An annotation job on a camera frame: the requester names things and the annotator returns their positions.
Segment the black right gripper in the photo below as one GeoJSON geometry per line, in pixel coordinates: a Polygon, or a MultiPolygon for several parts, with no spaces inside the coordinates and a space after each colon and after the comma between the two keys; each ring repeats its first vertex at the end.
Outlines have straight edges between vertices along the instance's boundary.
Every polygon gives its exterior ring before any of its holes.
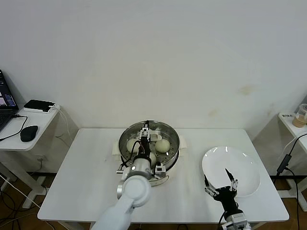
{"type": "Polygon", "coordinates": [[[225,170],[231,182],[230,186],[217,188],[215,190],[209,183],[206,175],[204,175],[204,190],[207,194],[213,196],[214,200],[221,202],[225,212],[236,212],[238,210],[238,205],[235,201],[235,197],[237,195],[238,179],[235,179],[227,169],[225,170]]]}

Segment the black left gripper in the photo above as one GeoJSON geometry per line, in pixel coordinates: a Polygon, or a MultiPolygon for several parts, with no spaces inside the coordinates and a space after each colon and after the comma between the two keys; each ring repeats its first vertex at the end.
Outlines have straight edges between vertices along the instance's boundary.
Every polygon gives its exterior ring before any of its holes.
{"type": "Polygon", "coordinates": [[[141,152],[140,155],[142,157],[146,157],[149,158],[149,143],[152,141],[152,135],[149,134],[149,120],[147,120],[142,128],[141,131],[141,135],[143,137],[141,137],[141,152]]]}

